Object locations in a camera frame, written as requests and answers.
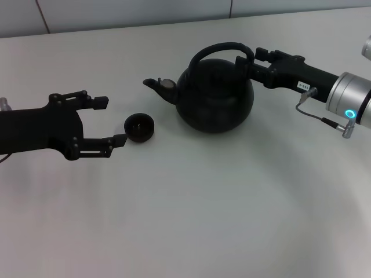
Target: kettle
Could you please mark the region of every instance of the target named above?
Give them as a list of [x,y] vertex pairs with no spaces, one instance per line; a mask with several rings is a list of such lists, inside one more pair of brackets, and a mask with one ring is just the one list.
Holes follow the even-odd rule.
[[[246,58],[235,64],[206,56],[223,50],[240,50]],[[222,133],[240,125],[250,114],[254,92],[245,70],[254,62],[250,48],[235,42],[218,43],[197,53],[178,83],[170,79],[146,79],[143,84],[174,104],[182,119],[206,133]]]

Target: white table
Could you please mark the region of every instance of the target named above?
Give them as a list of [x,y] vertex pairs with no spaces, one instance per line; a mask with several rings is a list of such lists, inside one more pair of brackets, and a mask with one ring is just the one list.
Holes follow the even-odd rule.
[[[0,277],[369,278],[370,130],[345,140],[296,112],[298,93],[254,82],[248,119],[202,134],[141,82],[177,80],[225,41],[370,79],[370,26],[359,8],[1,39],[0,95],[13,109],[85,89],[110,98],[80,112],[85,137],[120,133],[136,112],[155,135],[110,159],[41,150],[0,164]],[[303,109],[345,122],[314,100]]]

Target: cable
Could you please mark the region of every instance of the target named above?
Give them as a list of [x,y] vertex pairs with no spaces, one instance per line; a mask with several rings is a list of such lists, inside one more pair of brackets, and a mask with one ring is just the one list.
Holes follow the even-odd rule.
[[312,117],[314,119],[317,119],[317,120],[322,120],[322,118],[318,117],[318,116],[315,116],[315,115],[312,115],[312,114],[309,114],[309,113],[306,113],[304,112],[303,110],[300,110],[299,109],[299,106],[301,106],[301,103],[298,103],[296,106],[295,106],[295,109],[297,111],[299,111],[300,113],[304,114],[305,116],[309,116],[309,117]]
[[10,154],[8,154],[8,155],[6,155],[4,158],[2,158],[2,159],[0,159],[0,163],[1,162],[4,162],[6,159],[8,159],[9,158],[9,156],[11,156],[12,154],[10,153]]

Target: kettle handle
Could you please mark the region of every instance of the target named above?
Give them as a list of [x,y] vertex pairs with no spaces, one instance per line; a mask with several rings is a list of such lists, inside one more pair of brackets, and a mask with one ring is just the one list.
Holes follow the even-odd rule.
[[246,45],[238,42],[222,42],[217,43],[216,45],[208,46],[207,48],[202,49],[198,52],[191,60],[190,65],[188,66],[188,76],[191,75],[197,64],[206,56],[224,50],[240,50],[246,54],[246,58],[250,62],[254,62],[255,56],[253,51]]

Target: label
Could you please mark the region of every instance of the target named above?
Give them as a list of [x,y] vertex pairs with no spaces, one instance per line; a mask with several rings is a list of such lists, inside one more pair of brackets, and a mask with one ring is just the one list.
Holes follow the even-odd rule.
[[310,85],[305,84],[305,83],[303,83],[303,82],[301,82],[301,81],[299,81],[299,82],[297,83],[297,87],[298,87],[298,88],[301,88],[301,89],[303,89],[303,90],[305,90],[305,91],[309,91],[309,89],[311,88]]

